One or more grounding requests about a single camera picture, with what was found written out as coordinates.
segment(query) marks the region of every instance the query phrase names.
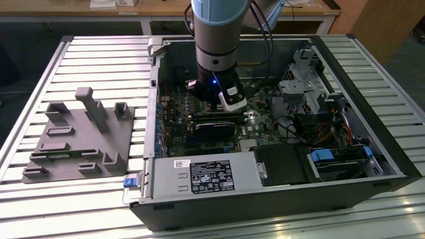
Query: yellow wire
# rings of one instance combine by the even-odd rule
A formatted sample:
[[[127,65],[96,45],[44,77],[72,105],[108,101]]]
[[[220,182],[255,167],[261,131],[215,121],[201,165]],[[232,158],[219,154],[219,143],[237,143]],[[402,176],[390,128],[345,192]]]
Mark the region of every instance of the yellow wire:
[[[352,139],[352,132],[350,130],[344,126],[343,127],[347,130],[347,137],[348,137],[348,142],[352,144],[350,139]]]
[[[332,136],[332,132],[327,133],[327,135],[320,140],[316,141],[315,145],[325,141],[331,136]]]

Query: white box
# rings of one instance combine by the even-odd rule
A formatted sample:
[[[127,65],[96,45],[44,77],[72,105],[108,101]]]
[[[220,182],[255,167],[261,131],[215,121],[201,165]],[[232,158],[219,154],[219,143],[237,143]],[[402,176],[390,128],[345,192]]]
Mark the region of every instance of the white box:
[[[116,9],[115,0],[91,0],[91,11]]]
[[[137,3],[137,0],[117,0],[119,6],[135,6]]]

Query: gray plastic holder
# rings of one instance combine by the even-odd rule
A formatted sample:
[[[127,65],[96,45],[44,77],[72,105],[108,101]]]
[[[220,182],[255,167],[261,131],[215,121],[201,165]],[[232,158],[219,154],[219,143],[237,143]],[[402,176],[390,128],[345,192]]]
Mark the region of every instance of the gray plastic holder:
[[[51,103],[49,119],[23,171],[23,183],[121,176],[127,172],[135,108],[116,103],[104,108],[93,90],[81,87],[75,97],[85,109]]]

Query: slotted metal tabletop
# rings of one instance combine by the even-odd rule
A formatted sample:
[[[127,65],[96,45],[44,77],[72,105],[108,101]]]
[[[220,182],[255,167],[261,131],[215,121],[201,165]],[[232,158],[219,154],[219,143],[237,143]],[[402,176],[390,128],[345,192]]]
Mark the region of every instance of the slotted metal tabletop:
[[[61,42],[0,151],[0,238],[425,237],[424,179],[345,210],[160,233],[147,229],[123,203],[124,177],[23,184],[21,172],[48,121],[43,112],[55,101],[65,101],[69,109],[83,108],[73,97],[77,87],[92,87],[93,98],[103,101],[104,107],[123,101],[136,107],[128,171],[143,169],[151,77],[148,39],[75,37],[71,42]],[[421,109],[357,40],[341,35],[323,36],[323,40],[425,174]],[[332,75],[325,76],[339,91]]]

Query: power supply label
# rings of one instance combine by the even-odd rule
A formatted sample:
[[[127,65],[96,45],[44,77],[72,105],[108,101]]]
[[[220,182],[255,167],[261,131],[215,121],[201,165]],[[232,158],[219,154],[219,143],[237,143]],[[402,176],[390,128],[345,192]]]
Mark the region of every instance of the power supply label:
[[[191,185],[195,194],[235,190],[231,161],[191,163]]]

